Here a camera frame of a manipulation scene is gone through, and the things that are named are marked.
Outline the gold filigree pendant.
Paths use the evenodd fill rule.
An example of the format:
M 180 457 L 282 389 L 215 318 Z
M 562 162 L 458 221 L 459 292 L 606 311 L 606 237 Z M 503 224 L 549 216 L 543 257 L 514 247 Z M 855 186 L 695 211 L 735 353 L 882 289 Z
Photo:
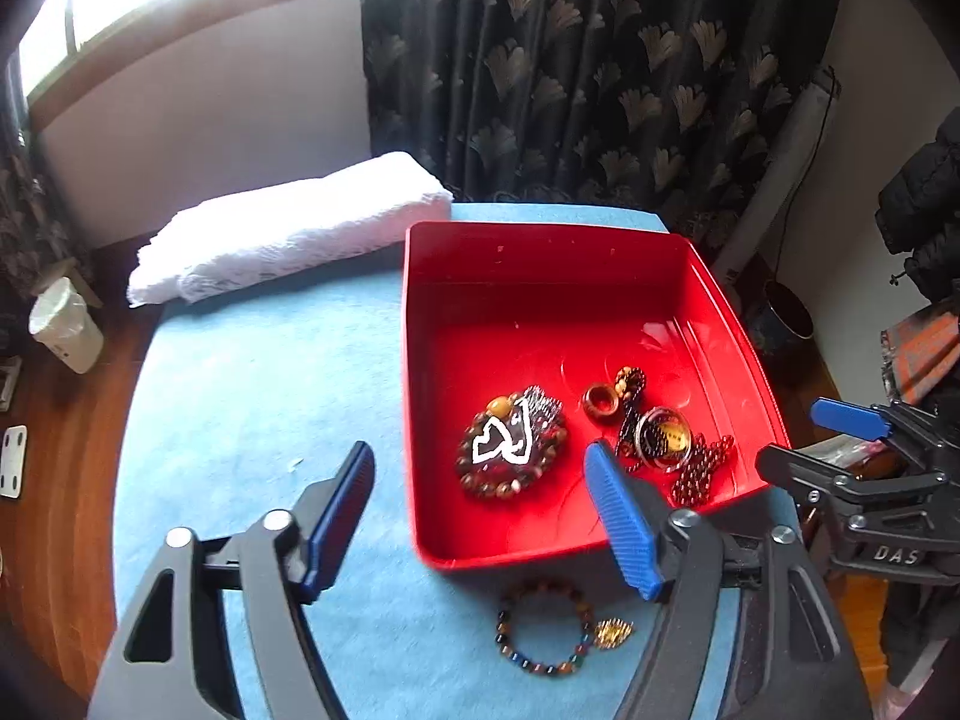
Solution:
M 592 647 L 604 652 L 619 649 L 635 632 L 635 626 L 621 617 L 606 617 L 596 622 Z

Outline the silver wire hoop bangle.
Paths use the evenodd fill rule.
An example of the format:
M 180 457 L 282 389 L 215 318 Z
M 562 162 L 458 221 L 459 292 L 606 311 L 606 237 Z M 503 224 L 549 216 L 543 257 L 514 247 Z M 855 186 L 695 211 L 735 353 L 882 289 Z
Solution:
M 640 417 L 633 442 L 644 463 L 664 473 L 675 473 L 692 456 L 693 431 L 679 411 L 656 406 Z

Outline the blue patterned pot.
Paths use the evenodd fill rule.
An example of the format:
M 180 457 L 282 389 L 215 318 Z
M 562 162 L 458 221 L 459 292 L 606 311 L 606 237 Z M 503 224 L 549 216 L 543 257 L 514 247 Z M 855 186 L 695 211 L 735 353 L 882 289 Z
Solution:
M 748 324 L 748 336 L 762 355 L 773 356 L 814 338 L 809 310 L 796 294 L 776 280 L 763 285 L 763 298 Z

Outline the blue table cloth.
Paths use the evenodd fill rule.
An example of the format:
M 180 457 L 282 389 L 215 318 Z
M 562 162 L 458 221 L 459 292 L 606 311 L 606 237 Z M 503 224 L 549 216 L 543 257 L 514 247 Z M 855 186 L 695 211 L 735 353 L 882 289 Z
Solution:
M 167 532 L 231 535 L 330 478 L 357 440 L 373 495 L 334 589 L 306 611 L 355 718 L 605 718 L 633 656 L 524 678 L 482 629 L 498 577 L 446 578 L 410 543 L 402 491 L 398 247 L 164 312 L 122 442 L 114 595 L 128 606 Z

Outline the red tin box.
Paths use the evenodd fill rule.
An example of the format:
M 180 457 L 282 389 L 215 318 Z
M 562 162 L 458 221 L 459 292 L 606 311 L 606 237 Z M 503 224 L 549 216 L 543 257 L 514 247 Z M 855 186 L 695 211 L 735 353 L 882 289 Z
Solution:
M 413 544 L 437 571 L 473 571 L 605 543 L 584 484 L 584 452 L 613 439 L 586 390 L 626 366 L 647 405 L 677 410 L 734 453 L 709 509 L 761 489 L 758 452 L 788 437 L 754 348 L 686 239 L 585 224 L 418 223 L 404 265 L 405 455 Z M 566 419 L 565 444 L 517 496 L 469 493 L 455 468 L 466 432 L 495 398 L 539 387 Z

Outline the white folded towel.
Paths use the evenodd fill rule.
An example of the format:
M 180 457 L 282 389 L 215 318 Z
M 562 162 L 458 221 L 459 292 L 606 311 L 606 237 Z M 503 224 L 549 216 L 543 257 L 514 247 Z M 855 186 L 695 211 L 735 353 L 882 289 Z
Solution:
M 137 252 L 132 307 L 189 304 L 397 244 L 448 221 L 452 193 L 393 151 L 320 179 L 231 193 L 178 211 Z

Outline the white bathroom scale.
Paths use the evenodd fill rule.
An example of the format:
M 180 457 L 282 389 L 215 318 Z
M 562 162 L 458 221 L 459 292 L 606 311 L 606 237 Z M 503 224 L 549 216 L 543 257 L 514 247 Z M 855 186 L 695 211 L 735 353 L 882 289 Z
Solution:
M 5 429 L 0 445 L 0 496 L 18 499 L 23 491 L 28 428 L 24 424 Z

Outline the white waste bin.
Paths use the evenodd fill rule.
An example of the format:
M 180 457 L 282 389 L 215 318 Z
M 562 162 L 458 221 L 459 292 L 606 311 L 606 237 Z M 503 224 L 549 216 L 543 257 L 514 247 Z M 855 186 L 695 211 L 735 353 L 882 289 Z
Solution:
M 37 296 L 28 327 L 32 338 L 80 376 L 103 352 L 103 332 L 91 317 L 85 298 L 67 277 L 57 278 Z

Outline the dark patterned curtain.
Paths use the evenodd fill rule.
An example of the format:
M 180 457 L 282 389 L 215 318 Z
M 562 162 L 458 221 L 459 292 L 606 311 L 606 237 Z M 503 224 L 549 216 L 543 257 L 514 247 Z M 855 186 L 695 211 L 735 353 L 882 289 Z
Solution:
M 361 0 L 371 146 L 462 202 L 647 211 L 715 260 L 838 5 Z

